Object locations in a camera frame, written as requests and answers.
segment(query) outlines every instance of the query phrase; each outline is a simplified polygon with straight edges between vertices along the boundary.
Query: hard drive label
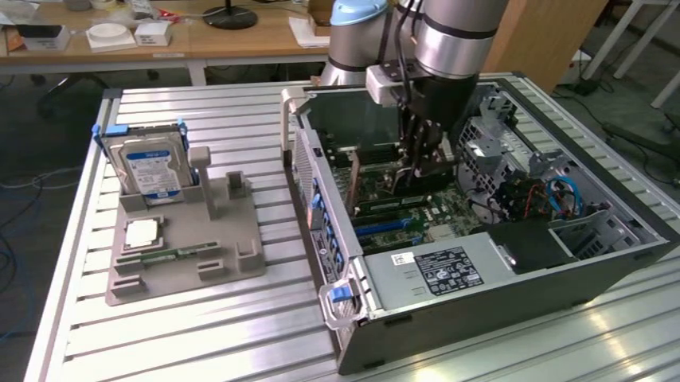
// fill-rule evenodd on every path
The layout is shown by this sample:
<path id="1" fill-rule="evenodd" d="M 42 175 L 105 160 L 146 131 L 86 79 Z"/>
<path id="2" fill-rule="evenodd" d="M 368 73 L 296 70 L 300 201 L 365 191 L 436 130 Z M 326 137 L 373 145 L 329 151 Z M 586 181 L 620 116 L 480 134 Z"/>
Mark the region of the hard drive label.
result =
<path id="1" fill-rule="evenodd" d="M 178 174 L 169 168 L 173 161 L 169 150 L 147 151 L 127 155 L 139 192 L 146 197 L 163 198 L 179 193 Z"/>
<path id="2" fill-rule="evenodd" d="M 463 247 L 416 256 L 416 264 L 436 296 L 485 283 Z"/>

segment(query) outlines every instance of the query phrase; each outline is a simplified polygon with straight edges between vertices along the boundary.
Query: aluminum profile table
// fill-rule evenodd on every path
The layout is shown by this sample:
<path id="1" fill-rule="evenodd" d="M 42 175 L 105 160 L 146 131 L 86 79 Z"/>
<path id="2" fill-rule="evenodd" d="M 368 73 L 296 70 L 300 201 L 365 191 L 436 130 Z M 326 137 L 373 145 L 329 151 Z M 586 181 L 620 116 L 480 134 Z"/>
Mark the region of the aluminum profile table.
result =
<path id="1" fill-rule="evenodd" d="M 603 166 L 680 229 L 680 208 L 524 78 L 507 78 Z M 98 122 L 185 119 L 213 150 L 210 175 L 244 170 L 256 189 L 265 276 L 121 306 L 105 303 L 119 182 L 95 145 L 81 179 L 27 381 L 670 380 L 680 376 L 680 251 L 586 306 L 393 362 L 336 373 L 280 154 L 280 93 L 306 82 L 129 90 Z M 551 140 L 527 115 L 519 129 Z"/>

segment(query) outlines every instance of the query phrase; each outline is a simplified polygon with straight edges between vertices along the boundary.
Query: paper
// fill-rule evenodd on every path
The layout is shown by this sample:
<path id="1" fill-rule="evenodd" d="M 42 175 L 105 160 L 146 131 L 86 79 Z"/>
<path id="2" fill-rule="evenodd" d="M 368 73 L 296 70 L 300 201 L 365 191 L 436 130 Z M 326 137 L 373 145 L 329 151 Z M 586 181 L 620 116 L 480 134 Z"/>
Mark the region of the paper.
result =
<path id="1" fill-rule="evenodd" d="M 330 37 L 314 35 L 306 18 L 289 18 L 289 24 L 300 46 L 304 48 L 325 48 L 329 46 Z"/>
<path id="2" fill-rule="evenodd" d="M 39 4 L 0 0 L 0 25 L 32 24 Z"/>

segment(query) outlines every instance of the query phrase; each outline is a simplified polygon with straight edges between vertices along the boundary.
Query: floor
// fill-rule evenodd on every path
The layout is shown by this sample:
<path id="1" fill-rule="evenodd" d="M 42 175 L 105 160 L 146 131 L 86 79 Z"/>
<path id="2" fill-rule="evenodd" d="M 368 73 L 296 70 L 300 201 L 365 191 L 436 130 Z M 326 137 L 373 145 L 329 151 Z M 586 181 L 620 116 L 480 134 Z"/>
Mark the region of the floor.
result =
<path id="1" fill-rule="evenodd" d="M 598 50 L 611 28 L 610 25 L 594 30 L 584 43 L 587 50 L 592 52 Z M 632 33 L 622 38 L 611 59 L 616 57 L 619 49 L 624 48 L 635 38 Z M 662 111 L 650 107 L 650 102 L 679 69 L 680 57 L 650 46 L 624 80 L 612 80 L 607 74 L 604 75 L 603 78 L 611 83 L 615 92 L 610 94 L 600 90 L 594 95 L 579 97 L 579 99 L 600 120 L 620 124 L 660 141 L 668 140 L 668 135 L 662 132 L 664 115 Z M 264 65 L 252 68 L 215 69 L 210 72 L 210 77 L 218 84 L 302 80 L 309 78 L 309 75 L 318 74 L 318 70 L 317 64 L 301 64 L 292 65 L 286 73 L 285 68 L 277 71 L 276 65 Z M 182 69 L 166 69 L 159 71 L 159 74 L 161 78 L 155 81 L 147 78 L 145 71 L 106 73 L 102 78 L 114 88 L 155 88 L 190 84 L 189 74 Z M 55 101 L 55 117 L 43 120 L 35 113 L 35 101 L 44 94 L 48 86 L 56 84 L 61 76 L 47 76 L 47 80 L 44 86 L 36 87 L 27 76 L 16 76 L 12 85 L 0 90 L 3 109 L 0 163 L 4 164 L 0 170 L 2 183 L 18 184 L 30 181 L 35 174 L 79 166 L 85 160 L 102 90 L 87 82 L 78 84 Z M 7 77 L 0 78 L 0 84 L 7 81 Z M 572 94 L 567 88 L 560 88 L 559 93 Z M 584 124 L 604 136 L 598 122 L 590 117 L 584 107 L 571 99 L 561 99 L 560 102 Z M 664 109 L 680 114 L 680 92 L 668 100 Z M 631 144 L 622 141 L 612 144 L 636 165 L 642 164 L 642 154 Z M 650 171 L 658 177 L 671 179 L 675 177 L 676 168 L 668 160 L 654 156 Z M 77 181 L 78 173 L 78 171 L 65 173 L 48 179 L 46 185 Z M 662 187 L 676 200 L 680 200 L 680 192 L 674 187 L 666 185 Z M 0 221 L 23 208 L 36 192 L 38 189 L 32 187 L 16 191 L 0 190 Z M 22 256 L 34 290 L 31 298 L 31 294 L 23 287 L 26 278 L 22 277 L 23 274 L 19 274 L 10 289 L 0 294 L 0 337 L 14 329 L 18 322 L 23 323 L 19 334 L 4 341 L 0 340 L 0 381 L 3 382 L 23 379 L 74 195 L 75 187 L 43 191 L 36 206 L 12 222 L 7 231 L 3 230 L 14 251 Z M 0 287 L 6 283 L 4 280 L 7 280 L 6 272 L 0 274 Z M 31 305 L 35 308 L 34 313 L 30 309 Z"/>

